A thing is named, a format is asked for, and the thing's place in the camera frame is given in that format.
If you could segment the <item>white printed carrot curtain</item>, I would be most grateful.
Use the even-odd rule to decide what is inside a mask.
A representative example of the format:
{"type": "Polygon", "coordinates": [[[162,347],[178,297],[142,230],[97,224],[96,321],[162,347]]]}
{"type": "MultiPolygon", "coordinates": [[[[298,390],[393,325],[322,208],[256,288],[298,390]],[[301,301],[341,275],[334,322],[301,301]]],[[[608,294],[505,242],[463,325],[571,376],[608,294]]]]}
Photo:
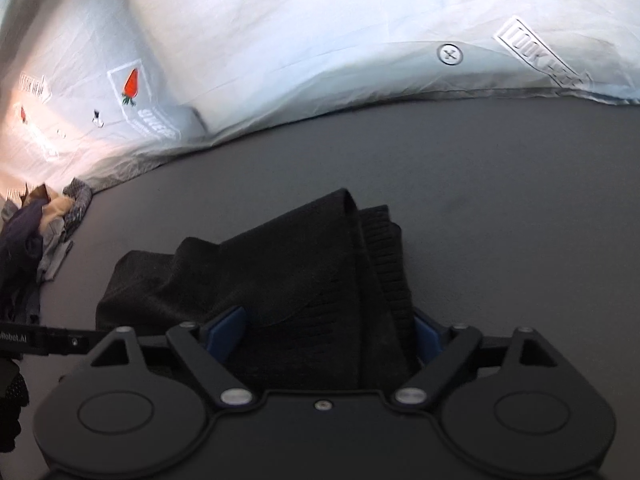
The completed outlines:
{"type": "Polygon", "coordinates": [[[639,0],[1,0],[1,191],[420,96],[639,99],[639,0]]]}

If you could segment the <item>long black garment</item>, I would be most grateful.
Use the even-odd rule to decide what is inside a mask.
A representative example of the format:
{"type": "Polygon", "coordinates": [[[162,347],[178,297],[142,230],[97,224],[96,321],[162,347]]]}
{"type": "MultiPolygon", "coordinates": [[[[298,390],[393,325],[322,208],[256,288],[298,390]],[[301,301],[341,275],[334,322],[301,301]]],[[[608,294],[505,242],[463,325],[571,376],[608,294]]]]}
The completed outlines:
{"type": "Polygon", "coordinates": [[[420,367],[400,227],[343,189],[219,244],[127,252],[96,327],[155,336],[233,307],[245,325],[226,364],[255,390],[393,389],[420,367]]]}

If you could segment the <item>pile of mixed unfolded clothes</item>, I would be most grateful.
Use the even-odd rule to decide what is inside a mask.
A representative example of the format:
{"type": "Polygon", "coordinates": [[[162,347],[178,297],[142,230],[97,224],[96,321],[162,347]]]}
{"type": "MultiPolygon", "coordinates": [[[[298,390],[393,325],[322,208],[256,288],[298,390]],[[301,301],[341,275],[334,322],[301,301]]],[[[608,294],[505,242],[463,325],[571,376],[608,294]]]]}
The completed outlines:
{"type": "Polygon", "coordinates": [[[40,288],[55,278],[73,246],[93,192],[79,179],[62,193],[40,184],[18,202],[1,200],[1,319],[40,323],[40,288]]]}

